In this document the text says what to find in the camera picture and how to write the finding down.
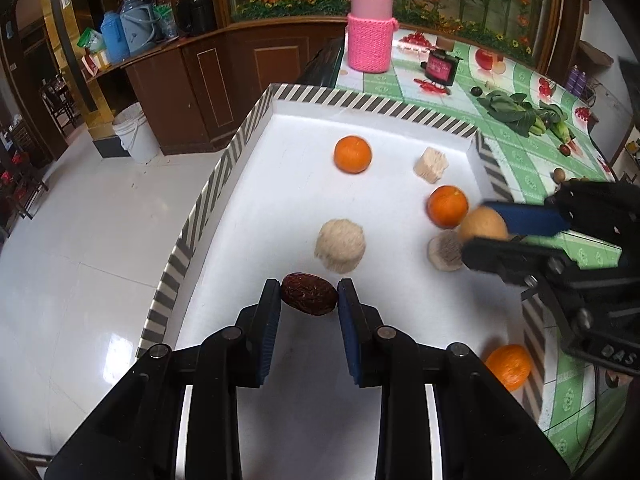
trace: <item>table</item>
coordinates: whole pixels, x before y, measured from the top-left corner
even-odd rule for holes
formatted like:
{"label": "table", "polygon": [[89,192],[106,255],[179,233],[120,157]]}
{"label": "table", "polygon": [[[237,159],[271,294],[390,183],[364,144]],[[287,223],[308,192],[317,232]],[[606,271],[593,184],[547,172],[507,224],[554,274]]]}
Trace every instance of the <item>table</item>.
{"label": "table", "polygon": [[[509,59],[503,60],[504,71],[502,66],[498,70],[484,70],[476,60],[478,47],[460,42],[452,53],[461,60],[450,95],[422,90],[414,80],[425,79],[420,62],[428,58],[428,51],[403,48],[401,39],[409,33],[410,30],[402,29],[394,33],[392,64],[385,73],[352,70],[345,52],[335,87],[401,100],[474,124],[494,152],[516,202],[542,203],[556,189],[552,180],[555,168],[563,168],[567,178],[615,180],[591,142],[586,121],[575,114],[576,108],[586,106],[580,99],[561,86],[555,88],[550,98],[541,96],[542,76]],[[425,37],[435,44],[436,36],[425,34]],[[571,156],[565,157],[558,151],[560,141],[550,132],[540,137],[521,137],[494,120],[470,94],[475,86],[485,93],[494,89],[522,92],[535,106],[540,100],[559,105],[569,116],[567,124],[575,134]],[[527,237],[526,242],[564,249],[581,268],[615,266],[620,257],[619,248],[575,232],[563,232],[554,238]],[[533,291],[523,294],[522,307],[523,315],[531,318],[524,341],[534,361],[532,376],[525,385],[523,406],[568,465],[575,468],[591,428],[593,435],[585,456],[603,442],[622,415],[626,386],[609,388],[604,370],[600,373],[600,384],[596,385],[592,365],[561,351],[555,320]],[[596,389],[599,402],[594,421]]]}

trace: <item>metal screw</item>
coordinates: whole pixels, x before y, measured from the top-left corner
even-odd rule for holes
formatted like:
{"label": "metal screw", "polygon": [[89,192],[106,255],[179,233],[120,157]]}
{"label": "metal screw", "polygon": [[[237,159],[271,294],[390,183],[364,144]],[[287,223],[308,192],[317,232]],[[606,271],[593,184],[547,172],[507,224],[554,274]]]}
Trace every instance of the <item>metal screw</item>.
{"label": "metal screw", "polygon": [[378,328],[378,336],[382,339],[393,339],[396,337],[396,329],[390,326],[381,326]]}
{"label": "metal screw", "polygon": [[163,345],[163,344],[153,345],[149,349],[149,355],[153,359],[161,359],[165,355],[167,355],[168,353],[169,353],[169,347],[167,345]]}
{"label": "metal screw", "polygon": [[557,258],[549,258],[547,265],[549,269],[551,269],[556,274],[562,274],[562,271],[564,270],[564,263],[562,263]]}
{"label": "metal screw", "polygon": [[530,288],[536,288],[538,286],[538,280],[534,277],[534,276],[527,276],[524,279],[524,283],[525,285],[527,285]]}
{"label": "metal screw", "polygon": [[449,350],[451,350],[451,353],[456,357],[464,357],[469,354],[469,347],[464,343],[451,343]]}
{"label": "metal screw", "polygon": [[222,337],[224,339],[228,339],[229,341],[238,339],[241,335],[242,330],[240,330],[237,326],[228,326],[222,331]]}
{"label": "metal screw", "polygon": [[578,326],[584,330],[589,330],[593,326],[593,316],[586,308],[581,308],[575,316]]}

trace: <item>gold pillar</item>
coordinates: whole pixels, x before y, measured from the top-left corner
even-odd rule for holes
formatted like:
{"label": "gold pillar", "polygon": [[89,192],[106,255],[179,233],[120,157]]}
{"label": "gold pillar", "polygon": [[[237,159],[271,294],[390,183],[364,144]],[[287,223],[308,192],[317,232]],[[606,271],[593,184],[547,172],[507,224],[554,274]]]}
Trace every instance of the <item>gold pillar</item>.
{"label": "gold pillar", "polygon": [[[82,56],[84,56],[85,52],[84,48],[80,48],[77,46],[77,43],[84,28],[80,30],[80,26],[82,25],[79,26],[76,12],[81,18],[81,21],[86,23],[88,23],[86,18],[90,20],[90,12],[88,9],[74,9],[74,3],[72,0],[60,1],[62,2],[62,17],[65,24],[66,34],[68,35],[68,38],[73,47],[74,56],[78,64],[82,66],[81,58]],[[87,83],[91,97],[94,99],[95,105],[97,107],[97,110],[90,111],[87,103],[84,101],[82,94],[78,89],[78,81],[75,80],[69,68],[65,53],[62,49],[60,37],[58,35],[58,30],[56,29],[56,23],[54,21],[53,13],[51,10],[51,0],[41,0],[41,3],[42,13],[44,15],[45,25],[47,27],[47,33],[49,35],[49,41],[51,42],[51,47],[56,56],[58,66],[60,67],[60,71],[62,72],[65,81],[69,86],[71,95],[76,101],[76,105],[78,106],[80,113],[84,117],[87,127],[89,128],[90,135],[92,136],[93,140],[113,136],[113,127],[111,126],[111,121],[113,121],[113,111],[110,109],[107,100],[102,93],[102,89],[98,84],[98,81],[93,80]]]}

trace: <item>white tray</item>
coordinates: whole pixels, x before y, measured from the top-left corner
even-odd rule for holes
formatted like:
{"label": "white tray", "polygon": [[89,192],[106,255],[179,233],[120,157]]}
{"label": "white tray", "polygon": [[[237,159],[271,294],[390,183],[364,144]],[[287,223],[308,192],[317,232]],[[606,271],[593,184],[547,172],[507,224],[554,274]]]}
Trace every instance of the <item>white tray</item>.
{"label": "white tray", "polygon": [[[522,342],[519,290],[466,268],[439,272],[427,259],[427,243],[440,232],[424,211],[436,187],[458,186],[470,207],[496,198],[496,176],[481,160],[475,129],[458,126],[461,121],[443,121],[441,114],[423,117],[424,122],[467,135],[461,137],[412,122],[411,117],[417,117],[413,114],[403,120],[380,110],[267,97],[228,149],[237,159],[232,169],[223,169],[223,157],[192,212],[191,224],[186,224],[182,244],[178,240],[174,262],[176,256],[183,259],[182,248],[190,266],[180,280],[164,342],[173,345],[177,339],[177,349],[198,345],[233,324],[242,307],[257,302],[268,278],[281,281],[290,272],[309,272],[335,285],[341,276],[314,258],[318,231],[333,218],[363,226],[367,249],[348,276],[360,300],[377,307],[386,324],[430,346],[465,342],[479,356],[507,342]],[[346,135],[361,136],[371,145],[373,160],[363,174],[345,174],[333,164],[334,145]],[[428,146],[444,152],[449,161],[436,185],[413,172]],[[226,180],[226,185],[218,180]],[[219,193],[207,221],[209,202]],[[185,245],[197,238],[199,249],[191,258]],[[427,391],[434,478],[439,478],[438,425],[430,386]],[[260,390],[238,390],[238,418],[246,479],[374,476],[380,390],[353,384],[336,310],[311,317],[283,304],[271,373]],[[183,468],[182,446],[178,476]]]}

